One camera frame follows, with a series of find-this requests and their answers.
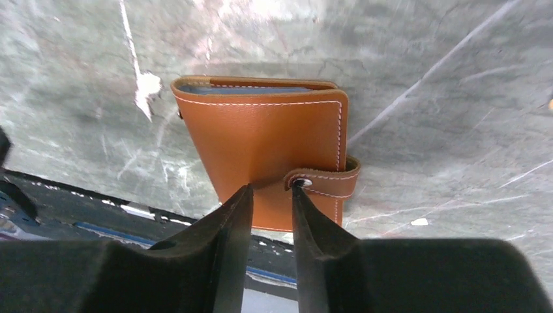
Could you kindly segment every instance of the black metal edge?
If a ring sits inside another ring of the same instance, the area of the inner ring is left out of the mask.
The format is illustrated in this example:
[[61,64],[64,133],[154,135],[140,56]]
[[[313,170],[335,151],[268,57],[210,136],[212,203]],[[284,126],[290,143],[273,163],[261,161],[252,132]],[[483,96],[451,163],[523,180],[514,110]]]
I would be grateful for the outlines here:
[[10,151],[10,147],[12,146],[12,143],[8,139],[8,136],[4,132],[4,130],[0,127],[0,169],[4,165],[4,162],[8,158],[8,153]]
[[[17,185],[37,205],[41,225],[32,228],[23,226],[23,230],[52,239],[117,239],[101,231],[80,227],[87,224],[148,241],[161,241],[188,227],[184,223],[193,224],[197,221],[151,207],[149,210],[157,217],[156,220],[138,217],[121,208],[122,205],[128,205],[129,201],[17,171],[6,170],[3,179]],[[296,299],[292,245],[253,235],[247,265],[249,269],[268,278],[260,282],[251,279],[250,275],[247,288]]]

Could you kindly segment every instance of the white stitching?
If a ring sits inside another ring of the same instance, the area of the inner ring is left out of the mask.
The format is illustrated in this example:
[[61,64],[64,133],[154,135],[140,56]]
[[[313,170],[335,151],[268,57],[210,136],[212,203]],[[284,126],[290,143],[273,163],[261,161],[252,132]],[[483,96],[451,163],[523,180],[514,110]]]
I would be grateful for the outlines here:
[[[340,171],[340,149],[342,147],[342,103],[340,101],[312,101],[312,102],[289,102],[289,103],[206,103],[193,100],[183,99],[177,95],[175,98],[195,104],[202,104],[205,106],[289,106],[299,104],[321,104],[321,103],[337,103],[338,104],[338,149],[336,152],[336,171]],[[316,193],[324,194],[315,190],[311,190]],[[347,196],[333,196],[330,194],[324,194],[333,198],[347,198]],[[338,204],[335,202],[335,221],[338,215]]]
[[334,200],[334,223],[338,224],[338,199]]
[[347,176],[347,177],[328,177],[328,176],[320,176],[320,175],[312,175],[312,174],[295,174],[295,175],[292,175],[290,177],[290,179],[288,179],[288,182],[290,182],[292,179],[294,178],[298,178],[298,177],[311,177],[311,178],[321,178],[321,179],[330,179],[330,180],[337,180],[337,181],[345,181],[347,179],[351,179],[351,178],[354,178],[355,176],[358,176],[359,175],[359,172],[351,175],[351,176]]
[[342,198],[349,198],[349,197],[351,197],[351,196],[353,195],[353,192],[352,192],[351,194],[349,194],[349,195],[347,195],[347,196],[335,196],[335,195],[333,195],[333,194],[326,194],[326,193],[324,193],[324,192],[320,192],[320,191],[313,190],[313,189],[309,189],[309,188],[304,188],[304,189],[305,189],[305,190],[309,190],[309,191],[313,191],[313,192],[315,192],[316,194],[322,194],[323,196],[329,196],[329,197],[332,197],[332,198],[340,198],[340,199],[342,199]]
[[209,82],[185,82],[183,85],[211,87],[211,83]]
[[242,88],[272,88],[272,87],[266,87],[266,86],[244,86],[244,85],[217,85],[215,83],[211,84],[214,87],[242,87]]

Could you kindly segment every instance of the gray marble surface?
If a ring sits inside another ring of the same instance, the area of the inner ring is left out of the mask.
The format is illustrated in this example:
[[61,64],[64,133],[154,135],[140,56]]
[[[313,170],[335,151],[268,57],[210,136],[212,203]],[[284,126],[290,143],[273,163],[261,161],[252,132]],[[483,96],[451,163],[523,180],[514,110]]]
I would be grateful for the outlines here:
[[[126,7],[141,69],[164,85],[220,74],[346,90],[349,150],[364,164],[348,231],[506,239],[553,295],[551,0]],[[117,0],[3,1],[0,40],[8,168],[196,218],[217,204],[170,92],[152,123],[134,106]]]

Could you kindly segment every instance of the white vein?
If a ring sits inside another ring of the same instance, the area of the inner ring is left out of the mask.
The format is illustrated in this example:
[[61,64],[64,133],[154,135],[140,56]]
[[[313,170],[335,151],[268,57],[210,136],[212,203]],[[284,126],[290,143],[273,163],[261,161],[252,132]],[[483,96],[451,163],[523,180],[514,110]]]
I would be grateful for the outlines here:
[[127,46],[130,51],[130,58],[132,66],[134,68],[134,77],[136,79],[136,92],[134,96],[135,105],[146,115],[150,122],[152,121],[152,112],[150,108],[150,101],[152,95],[157,95],[162,89],[161,78],[146,71],[140,72],[138,66],[138,56],[136,55],[136,49],[134,47],[134,41],[132,39],[132,32],[130,31],[130,25],[128,23],[127,9],[125,8],[125,0],[119,0],[119,7],[121,9],[121,17],[123,19],[123,28],[125,29],[125,36],[127,38]]
[[538,255],[540,255],[540,254],[549,253],[549,252],[553,252],[553,249],[542,250],[542,251],[539,251],[539,252],[530,254],[530,256],[538,256]]
[[526,234],[521,233],[520,235],[516,235],[514,237],[507,238],[507,239],[505,239],[505,241],[513,241],[513,240],[517,240],[517,239],[524,238],[524,237],[526,237]]
[[165,178],[165,183],[169,183],[169,175],[167,174],[167,165],[165,165],[163,160],[161,160],[161,167],[163,168],[163,177]]
[[544,166],[547,166],[547,165],[549,165],[549,164],[551,164],[551,163],[553,163],[553,159],[552,159],[552,160],[549,160],[549,161],[547,161],[547,162],[545,162],[545,163],[543,163],[543,164],[540,164],[540,165],[536,166],[535,168],[531,169],[530,171],[527,171],[526,173],[520,174],[519,176],[516,176],[516,177],[512,178],[510,181],[508,181],[508,182],[502,184],[502,185],[500,186],[500,188],[503,188],[503,187],[505,187],[505,186],[509,186],[510,184],[514,183],[515,181],[517,181],[517,180],[519,180],[519,179],[522,179],[522,178],[524,178],[525,176],[527,176],[528,174],[530,174],[530,173],[532,173],[532,172],[534,172],[534,171],[537,171],[537,170],[539,170],[540,168],[542,168],[542,167],[544,167]]
[[117,173],[117,180],[119,180],[122,176],[123,173],[125,173],[128,168],[133,164],[135,163],[136,159],[138,158],[138,156],[140,155],[140,153],[142,153],[142,150],[141,149],[138,149],[138,151],[136,151],[136,154],[133,155],[128,161],[127,163],[125,163],[125,166],[123,166],[123,168],[121,169],[121,171],[119,171],[119,173]]
[[486,115],[484,115],[484,117],[482,117],[482,119],[476,125],[474,125],[471,131],[475,130],[478,126],[480,126],[480,124],[482,124],[482,122],[486,119],[486,117],[488,117],[494,110],[495,108],[492,108]]
[[[464,207],[478,207],[478,206],[482,206],[482,205],[488,205],[488,204],[492,204],[492,203],[498,203],[498,202],[505,202],[505,201],[513,201],[513,200],[517,200],[517,199],[521,199],[521,198],[526,198],[530,196],[529,194],[521,194],[519,196],[513,196],[513,197],[506,197],[506,198],[498,198],[498,199],[491,199],[491,200],[486,200],[486,201],[478,201],[478,202],[469,202],[469,203],[465,203],[465,204],[461,204],[461,205],[453,205],[453,206],[450,206],[448,207],[447,204],[451,203],[452,201],[447,201],[443,204],[440,204],[440,205],[437,205],[437,206],[434,206],[434,207],[411,207],[409,209],[402,209],[402,210],[398,210],[398,211],[394,211],[394,212],[391,212],[391,213],[384,213],[384,214],[378,214],[378,215],[372,215],[372,216],[367,216],[367,217],[363,217],[363,218],[359,218],[357,220],[351,220],[349,222],[347,222],[345,224],[345,228],[347,228],[350,224],[353,224],[353,223],[358,223],[358,222],[362,222],[362,221],[365,221],[365,220],[374,220],[376,218],[381,218],[381,217],[388,217],[388,216],[393,216],[393,215],[397,215],[397,214],[400,214],[400,213],[405,213],[405,212],[411,212],[411,211],[420,211],[420,210],[425,210],[425,209],[431,209],[430,212],[427,212],[426,214],[424,214],[423,216],[420,216],[417,219],[420,219],[420,218],[424,218],[432,213],[435,213],[435,212],[438,212],[438,211],[448,211],[448,210],[452,210],[452,209],[461,209],[461,208],[464,208]],[[402,228],[404,226],[407,226],[409,225],[409,223],[406,223],[404,225],[401,225],[399,226],[398,228],[394,228],[392,230],[389,230],[387,231],[386,233],[389,233],[390,231],[394,231],[396,229],[399,229],[399,228]]]
[[378,114],[369,124],[367,124],[365,127],[363,127],[360,131],[355,133],[349,140],[348,145],[353,144],[356,142],[365,132],[368,132],[370,129],[373,129],[378,123],[383,121],[390,115],[396,107],[403,103],[407,96],[415,89],[417,89],[421,83],[423,83],[428,77],[433,75],[453,54],[455,54],[457,51],[461,50],[473,37],[478,35],[482,30],[486,29],[487,27],[493,25],[500,19],[502,19],[509,11],[513,9],[517,4],[519,4],[521,0],[512,0],[504,4],[499,10],[497,10],[495,13],[493,13],[490,17],[488,17],[484,22],[482,22],[480,25],[478,25],[475,29],[473,29],[468,35],[463,38],[451,51],[449,51],[444,57],[442,57],[436,64],[434,64],[428,72],[426,72],[423,77],[418,80],[414,85],[409,87],[409,89],[405,90],[399,97],[396,98],[386,109],[384,109],[380,114]]
[[171,117],[177,116],[177,110],[172,110],[170,113],[168,113],[163,120],[163,123],[159,126],[159,129],[157,131],[156,135],[156,147],[160,147],[161,143],[163,142],[163,137],[165,135],[165,129],[171,123]]
[[104,150],[104,155],[106,155],[106,157],[108,156],[108,148],[106,147],[106,137],[105,135],[102,134],[102,137],[100,137],[100,139],[102,140],[102,150]]
[[479,78],[482,78],[482,77],[485,77],[485,76],[488,76],[488,75],[493,75],[493,74],[502,73],[502,72],[509,72],[510,70],[518,70],[520,68],[538,67],[538,66],[547,65],[547,64],[550,64],[550,63],[553,63],[553,60],[548,60],[548,61],[541,62],[541,63],[538,63],[538,64],[530,64],[530,65],[511,65],[511,66],[508,66],[508,67],[496,67],[496,68],[492,68],[490,70],[485,70],[485,71],[482,71],[480,73],[476,73],[476,74],[466,76],[465,78],[461,79],[460,82],[461,83],[466,83],[470,80],[477,80]]

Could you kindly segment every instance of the leather wallet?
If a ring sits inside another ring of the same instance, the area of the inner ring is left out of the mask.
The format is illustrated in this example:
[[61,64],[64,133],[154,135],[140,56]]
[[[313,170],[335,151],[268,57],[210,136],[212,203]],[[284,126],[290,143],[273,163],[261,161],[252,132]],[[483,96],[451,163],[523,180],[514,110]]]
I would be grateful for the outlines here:
[[254,187],[252,227],[292,231],[291,183],[342,223],[359,161],[346,155],[348,96],[331,82],[183,76],[171,89],[221,202]]

